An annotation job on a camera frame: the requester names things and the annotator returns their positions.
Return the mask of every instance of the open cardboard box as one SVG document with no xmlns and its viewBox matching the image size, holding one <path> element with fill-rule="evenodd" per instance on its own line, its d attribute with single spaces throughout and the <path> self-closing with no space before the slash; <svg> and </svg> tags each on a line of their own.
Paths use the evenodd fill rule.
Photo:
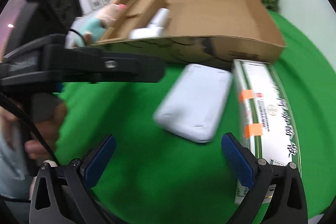
<svg viewBox="0 0 336 224">
<path fill-rule="evenodd" d="M 126 4 L 127 9 L 95 47 L 157 55 L 168 63 L 200 63 L 224 68 L 230 67 L 234 59 L 272 63 L 285 47 L 279 29 L 260 0 L 121 0 L 121 3 Z M 140 23 L 137 21 L 139 24 L 135 21 L 131 24 L 137 28 L 145 27 L 149 16 L 154 16 L 159 8 L 168 8 L 172 19 L 165 36 L 127 39 L 130 25 L 125 25 L 125 18 L 131 17 L 129 12 L 134 6 L 141 11 L 137 16 L 142 18 Z"/>
</svg>

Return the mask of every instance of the blue gripper pad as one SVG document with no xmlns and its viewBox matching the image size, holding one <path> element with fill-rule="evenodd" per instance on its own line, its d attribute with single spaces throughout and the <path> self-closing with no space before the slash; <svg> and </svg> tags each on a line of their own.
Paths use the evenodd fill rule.
<svg viewBox="0 0 336 224">
<path fill-rule="evenodd" d="M 90 160 L 84 170 L 83 185 L 86 189 L 97 185 L 116 148 L 116 139 L 113 136 L 109 136 L 99 150 L 96 151 L 94 157 Z"/>
<path fill-rule="evenodd" d="M 253 168 L 243 156 L 243 152 L 240 151 L 243 147 L 235 139 L 237 143 L 236 145 L 232 138 L 235 137 L 231 133 L 223 135 L 221 141 L 222 151 L 231 170 L 238 178 L 241 185 L 251 190 L 255 182 Z"/>
</svg>

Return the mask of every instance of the green backdrop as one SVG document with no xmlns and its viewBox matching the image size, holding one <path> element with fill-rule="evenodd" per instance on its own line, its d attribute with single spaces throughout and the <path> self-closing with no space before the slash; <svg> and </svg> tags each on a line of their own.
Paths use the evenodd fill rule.
<svg viewBox="0 0 336 224">
<path fill-rule="evenodd" d="M 298 29 L 270 12 L 287 48 L 274 64 L 293 110 L 301 148 L 302 180 L 309 217 L 336 194 L 336 75 Z M 152 114 L 183 69 L 169 65 L 158 84 L 68 83 L 61 97 L 69 114 L 56 152 L 60 162 L 83 156 L 113 134 L 117 151 L 98 185 L 99 200 L 131 224 L 226 223 L 236 179 L 221 153 L 221 136 L 238 136 L 239 110 L 233 88 L 211 143 L 196 144 L 158 128 Z M 267 208 L 256 218 L 259 223 Z"/>
</svg>

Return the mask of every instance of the white plastic object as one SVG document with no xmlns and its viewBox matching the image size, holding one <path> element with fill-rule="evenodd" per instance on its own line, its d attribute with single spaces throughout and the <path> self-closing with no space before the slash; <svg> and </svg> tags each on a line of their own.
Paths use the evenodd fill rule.
<svg viewBox="0 0 336 224">
<path fill-rule="evenodd" d="M 228 71 L 189 64 L 153 115 L 163 129 L 194 142 L 215 136 L 230 92 Z"/>
<path fill-rule="evenodd" d="M 147 25 L 147 28 L 165 27 L 168 20 L 168 16 L 169 16 L 169 10 L 166 8 L 160 8 Z"/>
<path fill-rule="evenodd" d="M 163 27 L 133 29 L 130 31 L 128 38 L 141 39 L 141 38 L 161 37 L 163 31 L 164 31 Z"/>
</svg>

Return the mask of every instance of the cardboard divider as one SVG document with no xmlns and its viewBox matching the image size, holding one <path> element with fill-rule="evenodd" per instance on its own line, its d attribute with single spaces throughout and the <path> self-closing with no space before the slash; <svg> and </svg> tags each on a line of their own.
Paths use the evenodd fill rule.
<svg viewBox="0 0 336 224">
<path fill-rule="evenodd" d="M 130 0 L 126 9 L 103 34 L 101 40 L 127 38 L 131 30 L 146 27 L 156 12 L 165 6 L 165 0 Z"/>
</svg>

